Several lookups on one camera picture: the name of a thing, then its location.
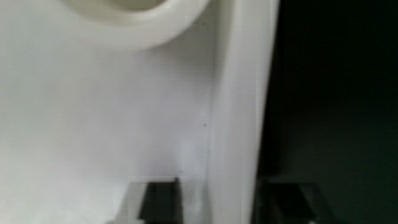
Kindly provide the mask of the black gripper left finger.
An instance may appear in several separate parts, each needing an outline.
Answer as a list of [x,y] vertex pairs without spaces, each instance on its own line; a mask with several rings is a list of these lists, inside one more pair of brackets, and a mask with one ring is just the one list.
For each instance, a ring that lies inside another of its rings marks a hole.
[[178,178],[130,184],[121,206],[121,224],[185,224]]

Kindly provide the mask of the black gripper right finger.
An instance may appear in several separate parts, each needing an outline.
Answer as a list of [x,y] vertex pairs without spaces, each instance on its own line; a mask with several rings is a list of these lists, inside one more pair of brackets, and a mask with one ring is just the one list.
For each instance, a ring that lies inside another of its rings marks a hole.
[[317,206],[317,185],[299,182],[258,183],[254,224],[325,224]]

